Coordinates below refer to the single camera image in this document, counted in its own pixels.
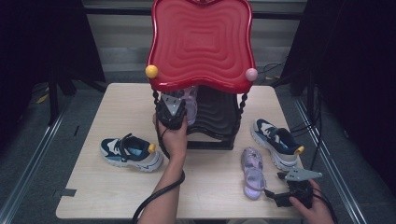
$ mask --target lilac sandal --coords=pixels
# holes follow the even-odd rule
[[[262,155],[254,147],[247,147],[242,153],[242,168],[245,174],[244,192],[251,200],[258,200],[266,187],[262,174]]]

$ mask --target red plastic tray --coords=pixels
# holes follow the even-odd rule
[[[248,92],[251,7],[246,0],[156,0],[154,37],[148,64],[159,73],[150,78],[156,91],[206,85],[231,93]]]

